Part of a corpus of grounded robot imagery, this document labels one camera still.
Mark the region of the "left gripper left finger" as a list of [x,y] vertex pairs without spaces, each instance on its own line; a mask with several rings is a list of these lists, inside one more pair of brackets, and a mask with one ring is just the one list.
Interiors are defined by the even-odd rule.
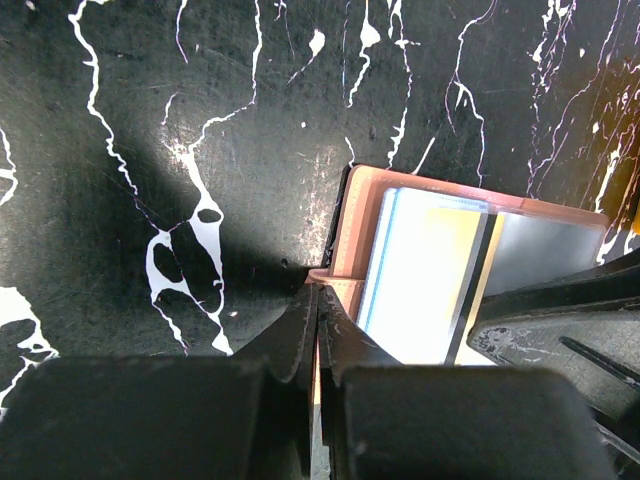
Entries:
[[306,479],[319,290],[229,357],[51,360],[1,424],[5,479]]

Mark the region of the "yellow credit card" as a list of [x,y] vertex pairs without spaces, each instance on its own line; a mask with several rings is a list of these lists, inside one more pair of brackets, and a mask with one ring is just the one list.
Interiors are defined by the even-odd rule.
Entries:
[[488,365],[462,334],[463,305],[474,297],[493,219],[483,200],[387,189],[358,327],[404,364]]

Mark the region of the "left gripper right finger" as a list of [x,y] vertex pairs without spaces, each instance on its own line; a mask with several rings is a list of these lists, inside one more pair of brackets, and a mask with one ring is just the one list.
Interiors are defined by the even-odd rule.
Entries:
[[318,297],[323,439],[335,479],[611,479],[593,417],[540,368],[403,365]]

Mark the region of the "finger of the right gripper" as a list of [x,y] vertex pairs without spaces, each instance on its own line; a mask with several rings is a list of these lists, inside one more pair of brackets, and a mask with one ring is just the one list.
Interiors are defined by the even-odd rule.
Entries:
[[617,470],[639,467],[639,253],[485,298],[470,348],[498,365],[567,377]]

